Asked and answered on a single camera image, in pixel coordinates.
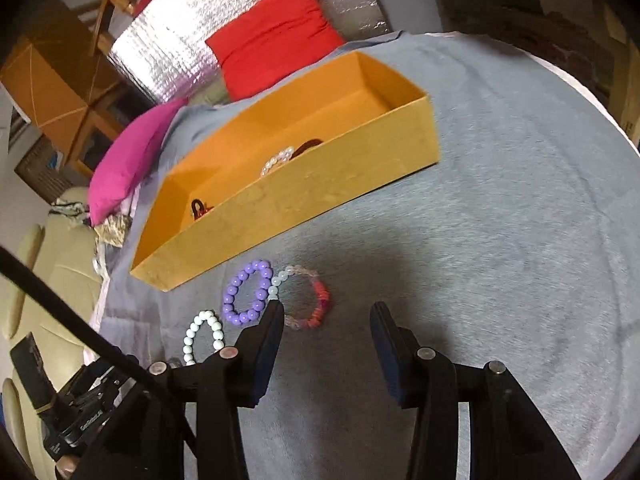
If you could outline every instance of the black cable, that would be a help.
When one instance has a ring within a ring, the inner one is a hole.
[[[46,283],[2,246],[0,246],[0,274],[4,274],[14,282],[91,350],[107,359],[124,374],[141,383],[163,402],[174,414],[184,441],[196,455],[196,437],[184,416],[181,404],[162,384],[159,384],[144,368],[127,359],[119,348],[110,344],[87,325]]]

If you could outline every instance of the pink pillow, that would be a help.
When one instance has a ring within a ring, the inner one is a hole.
[[[146,176],[169,124],[185,104],[187,99],[176,99],[151,108],[113,141],[89,183],[92,225],[103,222]]]

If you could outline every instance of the beige leather sofa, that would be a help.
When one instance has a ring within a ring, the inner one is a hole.
[[[73,188],[62,198],[86,202],[86,192],[86,188]],[[92,264],[94,247],[93,229],[64,216],[50,215],[44,227],[34,225],[30,229],[17,256],[88,321],[102,284]],[[82,343],[22,291],[8,287],[9,294],[0,300],[2,335],[13,347],[33,332],[47,375],[59,390],[82,365]],[[37,478],[55,479],[54,462],[42,446],[40,419],[15,370],[13,377],[2,384],[2,408],[8,433]]]

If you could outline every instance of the purple bead bracelet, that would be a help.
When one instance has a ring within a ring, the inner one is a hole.
[[[236,312],[234,307],[234,301],[239,287],[249,279],[254,272],[260,274],[260,282],[258,282],[258,288],[255,290],[255,300],[251,304],[251,308],[245,312]],[[244,266],[244,269],[238,272],[238,275],[231,279],[228,287],[225,289],[225,293],[222,295],[222,312],[225,315],[227,321],[230,321],[236,326],[240,326],[250,321],[254,321],[260,317],[260,312],[264,309],[264,300],[266,300],[269,293],[267,289],[271,286],[271,277],[273,276],[273,269],[271,264],[265,260],[255,260],[250,264]]]

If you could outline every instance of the gray blanket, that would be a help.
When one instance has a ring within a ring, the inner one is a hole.
[[[241,410],[252,478],[404,476],[414,414],[387,394],[368,328],[370,306],[384,300],[398,325],[452,361],[504,361],[582,477],[602,479],[640,434],[638,153],[574,88],[513,48],[465,36],[378,42],[334,55],[362,48],[424,88],[442,161],[162,293],[128,274],[162,178],[261,95],[184,108],[143,184],[100,331],[143,364],[177,364],[190,320],[220,312],[241,266],[301,264],[321,273],[335,307],[316,332],[286,329],[267,395]],[[313,301],[301,278],[285,285],[286,307]],[[232,344],[238,330],[225,330]],[[197,338],[196,358],[210,345]],[[463,478],[464,410],[461,428]],[[189,459],[187,470],[194,478]]]

